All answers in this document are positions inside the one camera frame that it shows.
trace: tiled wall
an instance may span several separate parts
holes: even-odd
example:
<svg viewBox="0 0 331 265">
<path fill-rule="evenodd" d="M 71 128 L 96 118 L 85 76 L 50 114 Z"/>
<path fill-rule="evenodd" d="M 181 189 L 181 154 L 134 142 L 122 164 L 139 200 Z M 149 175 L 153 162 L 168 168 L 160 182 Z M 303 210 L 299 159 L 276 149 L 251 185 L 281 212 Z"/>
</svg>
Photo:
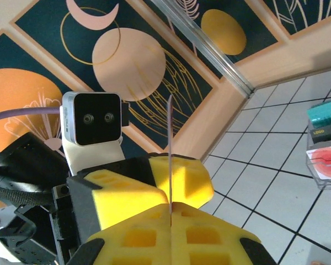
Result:
<svg viewBox="0 0 331 265">
<path fill-rule="evenodd" d="M 255 92 L 205 166 L 215 196 L 202 210 L 256 234 L 281 265 L 331 265 L 331 190 L 305 165 L 312 105 L 331 98 L 331 71 Z"/>
</svg>

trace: yellow foam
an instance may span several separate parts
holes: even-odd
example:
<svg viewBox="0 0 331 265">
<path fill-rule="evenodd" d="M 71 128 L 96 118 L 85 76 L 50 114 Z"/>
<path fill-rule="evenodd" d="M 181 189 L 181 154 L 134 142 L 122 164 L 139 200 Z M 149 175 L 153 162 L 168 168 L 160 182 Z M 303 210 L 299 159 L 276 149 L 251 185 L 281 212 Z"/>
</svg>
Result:
<svg viewBox="0 0 331 265">
<path fill-rule="evenodd" d="M 169 198 L 168 157 L 149 159 L 156 186 Z M 212 199 L 214 190 L 211 177 L 200 160 L 172 158 L 173 201 L 199 208 Z"/>
<path fill-rule="evenodd" d="M 162 190 L 106 169 L 92 172 L 84 179 L 102 187 L 92 190 L 101 230 L 168 203 Z"/>
<path fill-rule="evenodd" d="M 184 203 L 173 203 L 172 265 L 252 265 L 240 239 L 260 240 Z"/>
<path fill-rule="evenodd" d="M 94 265 L 170 265 L 169 204 L 148 209 L 91 236 L 105 244 Z"/>
</svg>

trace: camera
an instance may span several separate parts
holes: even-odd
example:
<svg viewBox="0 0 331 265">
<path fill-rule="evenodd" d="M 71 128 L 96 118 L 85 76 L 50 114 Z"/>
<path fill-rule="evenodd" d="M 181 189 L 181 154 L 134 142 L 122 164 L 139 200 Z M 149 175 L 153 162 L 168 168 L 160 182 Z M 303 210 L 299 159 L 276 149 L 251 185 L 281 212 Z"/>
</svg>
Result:
<svg viewBox="0 0 331 265">
<path fill-rule="evenodd" d="M 62 97 L 65 138 L 79 146 L 121 136 L 121 99 L 115 93 L 67 92 Z"/>
</svg>

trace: camera lens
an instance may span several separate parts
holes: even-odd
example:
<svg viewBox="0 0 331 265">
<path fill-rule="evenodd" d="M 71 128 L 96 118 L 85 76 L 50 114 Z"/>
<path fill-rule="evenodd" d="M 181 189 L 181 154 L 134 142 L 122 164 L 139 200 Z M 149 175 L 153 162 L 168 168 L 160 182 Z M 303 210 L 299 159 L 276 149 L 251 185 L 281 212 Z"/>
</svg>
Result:
<svg viewBox="0 0 331 265">
<path fill-rule="evenodd" d="M 114 115 L 110 112 L 108 112 L 105 116 L 104 116 L 104 120 L 106 123 L 111 123 L 114 120 Z"/>
<path fill-rule="evenodd" d="M 86 114 L 83 116 L 83 123 L 85 124 L 91 124 L 94 120 L 94 117 L 91 114 Z"/>
</svg>

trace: thin metal blade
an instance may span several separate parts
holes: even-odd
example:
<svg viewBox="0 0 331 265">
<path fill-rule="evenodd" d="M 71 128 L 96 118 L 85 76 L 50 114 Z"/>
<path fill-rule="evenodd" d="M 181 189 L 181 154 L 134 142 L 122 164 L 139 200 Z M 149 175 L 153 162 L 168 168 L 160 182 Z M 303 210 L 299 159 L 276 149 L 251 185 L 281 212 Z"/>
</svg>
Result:
<svg viewBox="0 0 331 265">
<path fill-rule="evenodd" d="M 173 183 L 172 183 L 172 140 L 173 140 L 173 96 L 170 95 L 167 104 L 167 129 L 168 129 L 168 163 L 169 163 L 169 211 L 172 214 Z"/>
</svg>

